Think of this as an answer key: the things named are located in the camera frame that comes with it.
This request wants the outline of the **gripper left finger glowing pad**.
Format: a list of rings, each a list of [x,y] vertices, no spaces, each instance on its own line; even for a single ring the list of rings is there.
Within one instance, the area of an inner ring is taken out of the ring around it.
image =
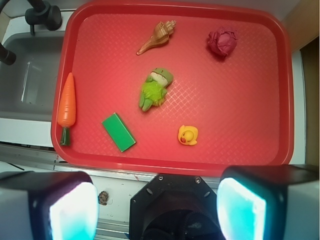
[[[92,240],[98,191],[83,171],[0,174],[2,240]]]

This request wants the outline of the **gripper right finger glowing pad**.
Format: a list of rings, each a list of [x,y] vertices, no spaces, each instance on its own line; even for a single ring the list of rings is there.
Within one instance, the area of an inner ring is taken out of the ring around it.
[[[319,168],[230,166],[220,179],[216,210],[227,240],[318,240]]]

